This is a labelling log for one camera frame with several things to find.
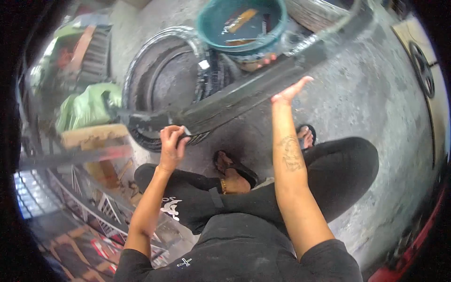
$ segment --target gray floor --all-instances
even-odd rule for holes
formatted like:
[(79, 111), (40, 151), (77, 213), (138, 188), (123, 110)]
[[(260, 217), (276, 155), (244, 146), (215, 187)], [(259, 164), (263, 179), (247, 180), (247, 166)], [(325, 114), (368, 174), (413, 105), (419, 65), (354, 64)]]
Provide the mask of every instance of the gray floor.
[[(122, 82), (132, 57), (150, 36), (168, 26), (189, 25), (206, 1), (152, 0), (141, 11), (119, 1), (112, 14), (116, 80)], [(329, 224), (362, 269), (396, 242), (436, 174), (423, 95), (408, 56), (390, 29), (393, 18), (380, 7), (375, 11), (369, 31), (313, 69), (309, 75), (315, 81), (293, 103), (295, 122), (313, 124), (318, 142), (361, 136), (378, 149), (380, 168), (374, 184)], [(212, 154), (226, 149), (260, 178), (273, 176), (271, 132), (265, 102), (189, 147), (181, 169), (216, 175)], [(158, 162), (158, 154), (134, 147), (135, 165)]]

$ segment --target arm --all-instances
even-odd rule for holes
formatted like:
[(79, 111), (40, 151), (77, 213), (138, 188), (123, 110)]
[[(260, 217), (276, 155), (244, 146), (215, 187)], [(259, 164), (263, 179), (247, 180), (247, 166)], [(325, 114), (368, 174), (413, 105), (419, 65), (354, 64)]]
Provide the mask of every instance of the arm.
[(150, 239), (158, 223), (161, 199), (169, 177), (182, 160), (185, 145), (189, 141), (189, 137), (183, 138), (176, 148), (177, 140), (183, 132), (183, 127), (176, 125), (165, 127), (160, 132), (160, 164), (133, 213), (125, 249), (137, 250), (150, 258)]
[(307, 167), (291, 114), (293, 97), (311, 80), (304, 77), (271, 99), (276, 199), (298, 260), (310, 248), (334, 239), (308, 188)]

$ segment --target white logo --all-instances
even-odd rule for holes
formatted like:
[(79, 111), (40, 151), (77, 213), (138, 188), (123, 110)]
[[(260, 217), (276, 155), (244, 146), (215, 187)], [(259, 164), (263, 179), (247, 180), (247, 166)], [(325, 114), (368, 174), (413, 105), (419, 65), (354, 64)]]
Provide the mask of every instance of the white logo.
[(173, 200), (172, 198), (175, 199), (175, 197), (170, 197), (170, 202), (166, 203), (164, 205), (164, 207), (162, 207), (160, 210), (162, 212), (168, 213), (169, 215), (172, 216), (173, 219), (175, 219), (176, 221), (180, 221), (180, 218), (176, 217), (176, 215), (179, 214), (179, 212), (177, 212), (175, 210), (175, 208), (177, 207), (177, 203), (181, 202), (182, 200)]
[(183, 260), (183, 263), (178, 264), (178, 265), (177, 265), (178, 267), (180, 267), (180, 266), (182, 266), (182, 265), (185, 265), (185, 264), (186, 264), (186, 266), (190, 266), (189, 262), (190, 262), (192, 259), (188, 259), (188, 260), (182, 259), (182, 260)]

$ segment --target cloth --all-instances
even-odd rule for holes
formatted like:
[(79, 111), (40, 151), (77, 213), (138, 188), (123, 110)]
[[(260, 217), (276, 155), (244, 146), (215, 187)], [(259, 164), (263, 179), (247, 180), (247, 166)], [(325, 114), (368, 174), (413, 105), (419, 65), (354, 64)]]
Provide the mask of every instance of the cloth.
[[(377, 150), (362, 138), (322, 143), (303, 155), (309, 187), (327, 221), (354, 204), (378, 171)], [(154, 169), (144, 165), (136, 170), (138, 187), (148, 186)], [(240, 195), (219, 195), (220, 187), (218, 178), (175, 171), (161, 210), (193, 234), (202, 233), (198, 243), (182, 258), (156, 270), (145, 255), (124, 250), (115, 281), (362, 280), (356, 261), (338, 240), (318, 244), (297, 262), (274, 184)], [(215, 205), (214, 188), (222, 208)]]
[(136, 250), (121, 254), (114, 281), (362, 281), (359, 266), (338, 240), (308, 250), (298, 263), (290, 240), (272, 224), (245, 213), (216, 215), (182, 258), (152, 269)]
[[(318, 144), (303, 152), (308, 186), (327, 222), (349, 209), (369, 189), (379, 169), (377, 149), (367, 140), (350, 137)], [(143, 192), (156, 165), (145, 164), (135, 172)], [(275, 225), (288, 236), (276, 202), (274, 183), (247, 194), (219, 195), (224, 208), (215, 206), (210, 192), (221, 193), (219, 178), (176, 170), (164, 193), (162, 211), (178, 220), (193, 234), (200, 234), (208, 220), (222, 213), (247, 213)]]

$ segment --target black flip-flop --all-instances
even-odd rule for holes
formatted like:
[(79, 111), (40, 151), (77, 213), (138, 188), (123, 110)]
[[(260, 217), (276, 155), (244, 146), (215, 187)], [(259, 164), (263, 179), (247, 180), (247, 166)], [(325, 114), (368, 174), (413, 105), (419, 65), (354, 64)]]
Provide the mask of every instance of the black flip-flop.
[[(315, 142), (316, 142), (316, 131), (314, 129), (314, 127), (312, 125), (300, 125), (296, 128), (296, 134), (299, 134), (299, 132), (301, 131), (301, 129), (307, 126), (308, 129), (310, 129), (310, 131), (312, 132), (313, 135), (313, 142), (312, 142), (312, 146), (315, 146)], [(298, 138), (299, 140), (299, 146), (301, 146), (301, 150), (307, 150), (308, 148), (304, 147), (304, 137), (303, 138)]]
[(247, 182), (249, 182), (249, 184), (251, 185), (251, 189), (254, 188), (258, 184), (257, 174), (255, 172), (253, 172), (252, 170), (250, 170), (249, 168), (245, 167), (235, 157), (233, 157), (231, 154), (227, 153), (224, 150), (219, 150), (213, 155), (213, 165), (219, 172), (221, 172), (221, 171), (218, 169), (218, 166), (216, 165), (216, 163), (218, 161), (218, 157), (219, 157), (219, 152), (224, 152), (224, 154), (233, 162), (232, 164), (227, 164), (224, 167), (224, 171), (228, 168), (236, 169), (238, 174), (241, 175), (245, 180), (247, 180)]

